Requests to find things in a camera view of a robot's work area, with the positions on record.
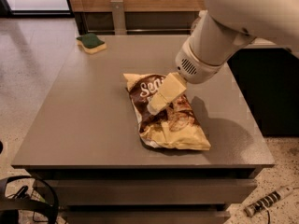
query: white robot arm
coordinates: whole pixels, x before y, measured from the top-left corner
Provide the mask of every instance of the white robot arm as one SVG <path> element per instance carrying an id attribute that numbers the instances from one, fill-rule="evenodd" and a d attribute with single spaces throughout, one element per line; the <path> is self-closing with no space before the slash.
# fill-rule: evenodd
<path id="1" fill-rule="evenodd" d="M 299 0 L 204 0 L 207 12 L 176 58 L 190 83 L 213 77 L 256 37 L 270 40 L 299 58 Z"/>

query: chip bag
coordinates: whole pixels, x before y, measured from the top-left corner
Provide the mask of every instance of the chip bag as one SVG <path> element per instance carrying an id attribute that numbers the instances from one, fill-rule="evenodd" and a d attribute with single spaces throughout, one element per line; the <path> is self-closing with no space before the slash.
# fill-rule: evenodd
<path id="1" fill-rule="evenodd" d="M 196 119 L 186 95 L 151 115 L 147 105 L 163 83 L 162 75 L 124 74 L 138 121 L 140 138 L 150 147 L 209 150 L 210 144 Z"/>

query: sponge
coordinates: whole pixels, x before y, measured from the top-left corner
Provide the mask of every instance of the sponge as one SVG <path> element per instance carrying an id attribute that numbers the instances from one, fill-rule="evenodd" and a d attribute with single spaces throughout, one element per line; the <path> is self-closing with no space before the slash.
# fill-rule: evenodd
<path id="1" fill-rule="evenodd" d="M 82 46 L 85 52 L 89 54 L 94 54 L 107 48 L 106 43 L 100 40 L 95 34 L 86 34 L 77 37 L 77 44 Z"/>

